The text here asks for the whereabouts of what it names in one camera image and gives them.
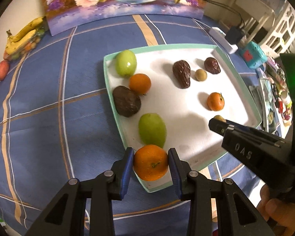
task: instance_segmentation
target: green tray rim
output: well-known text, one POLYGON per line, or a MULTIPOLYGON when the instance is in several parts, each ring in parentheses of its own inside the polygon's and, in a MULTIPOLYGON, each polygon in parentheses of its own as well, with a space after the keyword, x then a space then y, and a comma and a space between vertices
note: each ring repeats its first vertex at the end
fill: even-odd
MULTIPOLYGON (((241 90, 243 91, 243 94, 245 95, 245 97, 248 99, 248 103, 252 109, 252 112, 256 118, 257 124, 253 125, 253 127, 258 127, 261 122, 262 119, 260 117, 257 105, 255 104, 249 89, 247 88, 245 82, 243 81, 243 79, 241 78, 241 76, 239 75, 239 73, 236 71, 232 61, 228 58, 228 56, 224 53, 224 51, 221 50, 221 48, 217 45, 212 45, 212 44, 195 44, 195 43, 179 43, 179 44, 162 44, 162 45, 155 45, 155 46, 145 46, 145 47, 139 47, 139 48, 133 48, 133 49, 129 49, 132 52, 134 52, 134 54, 138 54, 138 53, 145 53, 145 52, 153 52, 153 51, 162 51, 162 50, 174 50, 174 49, 215 49, 217 51, 217 53, 220 55, 220 57, 224 60, 224 62, 226 63, 226 65, 229 67, 230 71, 232 72, 232 74, 234 75, 234 77, 236 78, 237 82, 239 83, 241 90)), ((115 118, 115 122, 117 124, 117 128, 122 140, 122 143, 124 145, 124 148, 127 149, 127 144, 126 144, 126 139, 125 136, 123 134, 123 131, 121 129, 121 126, 119 124, 119 115, 117 113, 114 101, 113 101, 113 97, 112 97, 112 91, 111 91, 111 87, 109 84, 109 80, 108 80, 108 70, 107 70, 107 65, 106 63, 110 60, 113 60, 116 55, 120 53, 120 52, 115 52, 115 53, 111 53, 109 55, 106 55, 103 59, 103 68, 104 68, 104 78, 105 78, 105 85, 106 85, 106 89, 107 89, 107 93, 108 93, 108 97, 109 97, 109 102, 112 108, 112 112, 113 112, 113 116, 115 118)), ((225 155, 226 152, 222 152, 220 155, 217 155, 215 157, 213 157, 212 159, 208 160, 206 163, 201 164, 201 166, 197 167, 196 170, 200 171, 203 168, 207 167, 208 165, 212 164, 213 162, 215 162, 217 159, 219 159, 220 157, 222 157, 223 155, 225 155)), ((160 186, 154 187, 152 189, 147 189, 144 184, 143 184, 143 180, 141 180, 137 174, 136 177, 138 178, 140 184, 143 186, 143 188, 148 192, 148 193, 153 193, 156 191, 159 191, 161 189, 165 189, 169 186, 171 186, 173 183, 167 182, 165 184, 162 184, 160 186)))

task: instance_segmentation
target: cord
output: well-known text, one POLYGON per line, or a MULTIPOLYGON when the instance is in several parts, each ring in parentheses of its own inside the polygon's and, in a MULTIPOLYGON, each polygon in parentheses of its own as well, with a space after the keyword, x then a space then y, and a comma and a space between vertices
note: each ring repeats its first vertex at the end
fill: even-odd
POLYGON ((223 3, 217 2, 217 1, 212 1, 212 0, 203 0, 203 1, 214 4, 214 5, 217 5, 217 6, 220 6, 221 8, 224 8, 224 9, 226 9, 226 10, 228 10, 228 11, 234 13, 234 14, 237 14, 240 17, 240 23, 238 24, 237 27, 240 27, 241 24, 243 24, 243 26, 240 27, 240 29, 243 29, 245 27, 245 21, 243 20, 240 12, 236 11, 234 8, 232 8, 232 7, 228 6, 228 5, 225 5, 223 3))

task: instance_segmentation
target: screw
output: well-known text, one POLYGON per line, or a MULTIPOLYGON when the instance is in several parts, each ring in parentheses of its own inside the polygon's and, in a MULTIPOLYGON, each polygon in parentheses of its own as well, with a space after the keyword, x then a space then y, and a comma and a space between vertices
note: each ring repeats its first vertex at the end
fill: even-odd
POLYGON ((234 181, 231 178, 226 178, 225 183, 229 184, 229 185, 232 185, 234 183, 234 181))
POLYGON ((195 170, 191 170, 191 171, 189 172, 189 175, 192 176, 192 177, 196 177, 196 176, 199 175, 199 173, 198 173, 197 171, 195 171, 195 170))
POLYGON ((75 185, 75 184, 77 184, 78 183, 78 180, 76 179, 76 178, 71 178, 70 180, 69 180, 69 185, 75 185))
POLYGON ((111 170, 106 170, 106 171, 104 172, 104 175, 105 175, 105 176, 112 176, 112 175, 113 175, 113 171, 111 171, 111 170))

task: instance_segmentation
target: power adapter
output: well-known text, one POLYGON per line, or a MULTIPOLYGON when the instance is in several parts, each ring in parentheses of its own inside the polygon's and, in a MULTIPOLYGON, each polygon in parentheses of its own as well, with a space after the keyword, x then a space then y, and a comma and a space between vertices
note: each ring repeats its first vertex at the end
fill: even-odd
POLYGON ((232 26, 226 33, 225 40, 231 45, 238 44, 244 35, 244 32, 239 27, 232 26))

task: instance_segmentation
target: white tray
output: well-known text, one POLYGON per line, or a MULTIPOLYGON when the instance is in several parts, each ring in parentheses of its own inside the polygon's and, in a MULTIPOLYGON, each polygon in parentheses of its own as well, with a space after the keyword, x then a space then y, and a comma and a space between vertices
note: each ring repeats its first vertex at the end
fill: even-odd
MULTIPOLYGON (((115 70, 114 58, 118 53, 104 57, 104 75, 110 103, 124 147, 135 150, 144 144, 138 132, 138 122, 145 113, 158 113, 167 128, 164 150, 174 147, 181 160, 187 161, 193 170, 201 170, 221 157, 222 137, 208 128, 208 122, 215 115, 239 124, 257 127, 261 118, 254 100, 232 62, 215 45, 171 44, 132 49, 137 59, 137 73, 144 73, 151 79, 152 86, 146 96, 141 96, 140 111, 130 118, 120 116, 115 108, 112 91, 119 85, 129 86, 128 79, 120 78, 115 70), (197 69, 204 68, 204 60, 214 57, 221 72, 208 73, 204 82, 194 78, 197 69), (173 72, 173 63, 185 60, 191 68, 191 85, 187 89, 178 86, 173 72), (210 93, 222 93, 225 107, 219 112, 210 111, 206 100, 210 93)), ((168 172, 155 181, 143 181, 148 192, 155 192, 172 185, 168 172)))

